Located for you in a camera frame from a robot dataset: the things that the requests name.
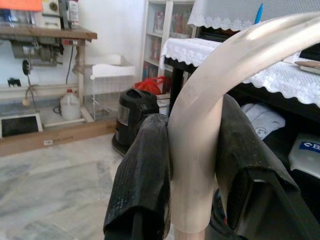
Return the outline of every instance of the black vacuum cleaner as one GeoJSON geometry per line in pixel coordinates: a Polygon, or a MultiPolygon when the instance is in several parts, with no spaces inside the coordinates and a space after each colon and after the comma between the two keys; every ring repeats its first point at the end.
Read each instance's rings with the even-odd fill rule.
{"type": "Polygon", "coordinates": [[[158,114],[157,96],[130,88],[121,93],[116,117],[113,148],[124,156],[138,134],[142,122],[151,114],[158,114]]]}

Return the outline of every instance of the orange sign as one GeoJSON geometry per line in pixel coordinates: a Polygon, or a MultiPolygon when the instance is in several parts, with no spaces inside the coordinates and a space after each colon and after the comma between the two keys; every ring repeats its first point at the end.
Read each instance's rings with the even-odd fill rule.
{"type": "Polygon", "coordinates": [[[42,11],[41,0],[0,0],[0,9],[42,11]]]}

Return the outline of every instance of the white wire rack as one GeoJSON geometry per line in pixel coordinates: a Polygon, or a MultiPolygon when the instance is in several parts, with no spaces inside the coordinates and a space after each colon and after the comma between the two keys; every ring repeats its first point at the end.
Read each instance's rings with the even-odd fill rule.
{"type": "Polygon", "coordinates": [[[119,55],[88,59],[87,62],[87,66],[91,66],[87,70],[91,72],[88,72],[90,78],[84,82],[85,108],[95,121],[114,119],[121,92],[135,82],[135,67],[119,55]]]}

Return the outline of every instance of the beige curved handle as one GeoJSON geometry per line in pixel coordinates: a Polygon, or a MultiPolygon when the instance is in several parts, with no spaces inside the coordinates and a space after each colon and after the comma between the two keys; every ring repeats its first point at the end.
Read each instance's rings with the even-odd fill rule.
{"type": "Polygon", "coordinates": [[[173,106],[171,220],[183,233],[209,223],[223,95],[245,79],[320,42],[320,13],[272,19],[234,35],[193,73],[173,106]]]}

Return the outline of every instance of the red plastic bag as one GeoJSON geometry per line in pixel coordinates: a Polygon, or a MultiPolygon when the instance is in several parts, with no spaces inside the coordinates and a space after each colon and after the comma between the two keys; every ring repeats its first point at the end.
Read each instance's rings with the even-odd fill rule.
{"type": "Polygon", "coordinates": [[[146,91],[155,95],[160,95],[162,93],[158,85],[164,83],[164,81],[165,81],[164,76],[158,76],[154,78],[147,77],[145,81],[137,82],[134,85],[134,88],[141,91],[146,91]]]}

